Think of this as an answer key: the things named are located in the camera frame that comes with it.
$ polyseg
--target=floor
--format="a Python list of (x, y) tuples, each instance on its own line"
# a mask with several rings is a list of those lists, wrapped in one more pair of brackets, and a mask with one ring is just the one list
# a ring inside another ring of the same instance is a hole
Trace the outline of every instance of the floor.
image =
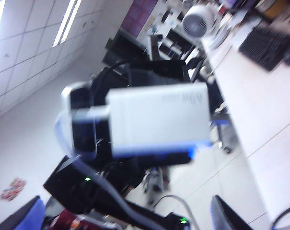
[[(216, 141), (217, 130), (213, 129), (211, 135)], [(219, 195), (251, 228), (268, 230), (268, 214), (233, 128), (225, 127), (223, 136), (226, 144), (234, 148), (231, 154), (225, 154), (215, 143), (200, 150), (190, 164), (171, 167), (170, 188), (158, 194), (156, 200), (167, 194), (180, 196), (189, 204), (200, 229), (213, 230), (210, 203), (213, 195)], [(132, 190), (127, 199), (148, 206), (142, 184)], [(155, 212), (163, 216), (174, 212), (188, 217), (184, 206), (172, 198), (163, 199)]]

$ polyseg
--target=black cable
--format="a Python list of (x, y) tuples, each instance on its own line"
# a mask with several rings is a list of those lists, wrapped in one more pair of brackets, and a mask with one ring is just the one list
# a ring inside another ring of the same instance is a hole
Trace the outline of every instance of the black cable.
[(278, 222), (287, 214), (290, 213), (290, 207), (288, 209), (286, 209), (285, 211), (283, 211), (274, 221), (274, 223), (271, 226), (271, 230), (275, 230), (276, 225), (278, 224)]
[(102, 79), (100, 81), (98, 81), (98, 85), (97, 85), (97, 89), (100, 87), (100, 85), (102, 84), (105, 76), (110, 73), (113, 69), (115, 69), (116, 67), (118, 66), (121, 66), (121, 65), (124, 65), (124, 64), (127, 64), (127, 63), (130, 63), (130, 61), (120, 61), (114, 65), (112, 65), (107, 71), (105, 71), (102, 75)]

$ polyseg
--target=white cable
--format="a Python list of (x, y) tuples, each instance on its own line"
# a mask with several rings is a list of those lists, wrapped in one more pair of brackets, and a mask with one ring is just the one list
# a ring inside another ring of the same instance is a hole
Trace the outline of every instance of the white cable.
[(92, 106), (90, 108), (74, 109), (71, 111), (72, 120), (81, 123), (107, 120), (109, 115), (110, 105)]
[(160, 202), (162, 199), (166, 198), (166, 197), (174, 198), (174, 199), (178, 200), (180, 203), (182, 203), (183, 206), (185, 207), (185, 209), (187, 210), (189, 217), (190, 217), (191, 220), (192, 220), (192, 223), (193, 223), (193, 225), (194, 225), (195, 230), (200, 230), (200, 227), (199, 227), (199, 225), (197, 224), (196, 219), (195, 219), (195, 217), (194, 217), (194, 215), (193, 215), (193, 213), (192, 213), (190, 207), (188, 206), (187, 202), (186, 202), (184, 199), (182, 199), (181, 197), (177, 196), (177, 195), (165, 195), (165, 196), (163, 196), (162, 198), (160, 198), (159, 201), (156, 202), (156, 204), (155, 204), (153, 207), (156, 207), (156, 206), (159, 204), (159, 202)]
[(63, 132), (61, 131), (61, 119), (62, 114), (60, 114), (56, 121), (56, 136), (58, 141), (64, 150), (68, 151), (70, 154), (70, 159), (72, 159), (71, 164), (80, 172), (82, 172), (85, 176), (91, 178), (97, 185), (99, 185), (103, 190), (105, 190), (116, 202), (122, 210), (134, 221), (140, 223), (143, 226), (151, 230), (166, 230), (161, 225), (155, 223), (149, 218), (141, 215), (140, 213), (133, 210), (121, 197), (118, 191), (103, 177), (101, 177), (93, 168), (89, 167), (86, 163), (84, 163), (81, 158), (78, 158), (73, 151), (73, 149), (69, 146), (69, 144), (65, 141), (63, 137)]

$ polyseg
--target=computer monitor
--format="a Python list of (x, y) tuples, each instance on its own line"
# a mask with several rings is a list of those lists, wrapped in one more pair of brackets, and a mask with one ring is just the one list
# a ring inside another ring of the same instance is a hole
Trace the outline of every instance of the computer monitor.
[(149, 60), (146, 47), (122, 30), (118, 30), (109, 50), (122, 60)]
[(39, 196), (36, 196), (7, 217), (0, 224), (0, 230), (40, 230), (44, 215), (44, 203)]

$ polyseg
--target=cable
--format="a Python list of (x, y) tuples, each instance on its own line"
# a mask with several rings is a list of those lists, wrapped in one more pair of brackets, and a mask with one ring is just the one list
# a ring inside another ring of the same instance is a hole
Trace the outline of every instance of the cable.
[(93, 182), (99, 185), (103, 190), (105, 190), (116, 202), (122, 210), (134, 221), (140, 223), (143, 226), (151, 230), (166, 230), (161, 225), (156, 222), (150, 220), (149, 218), (141, 215), (140, 213), (133, 210), (121, 197), (118, 191), (103, 177), (101, 177), (98, 172), (96, 172), (93, 168), (89, 167), (86, 163), (84, 163), (79, 156), (76, 156), (76, 152), (69, 146), (65, 138), (63, 137), (63, 132), (61, 130), (61, 120), (62, 114), (60, 114), (57, 118), (56, 122), (56, 136), (61, 146), (65, 151), (69, 152), (71, 164), (84, 175), (90, 177)]
[(283, 211), (274, 221), (274, 223), (271, 226), (271, 230), (276, 230), (276, 225), (277, 223), (287, 214), (290, 213), (290, 207), (288, 209), (286, 209), (285, 211)]
[(102, 79), (98, 82), (98, 84), (97, 84), (97, 89), (99, 89), (101, 83), (103, 82), (105, 76), (106, 76), (108, 73), (110, 73), (110, 72), (111, 72), (113, 69), (115, 69), (116, 67), (121, 66), (121, 65), (124, 65), (124, 64), (127, 64), (127, 63), (131, 63), (131, 62), (130, 62), (130, 61), (120, 61), (120, 62), (114, 64), (113, 66), (111, 66), (109, 69), (107, 69), (107, 71), (105, 71), (104, 74), (102, 75)]
[(196, 219), (195, 219), (189, 205), (187, 204), (187, 202), (184, 199), (182, 199), (181, 197), (179, 197), (177, 195), (165, 195), (165, 196), (161, 197), (159, 199), (159, 201), (153, 207), (156, 207), (159, 204), (159, 202), (166, 197), (174, 198), (174, 199), (178, 200), (180, 203), (182, 203), (183, 206), (185, 207), (185, 209), (187, 210), (189, 217), (191, 218), (191, 220), (193, 222), (195, 230), (200, 230), (199, 225), (197, 224)]

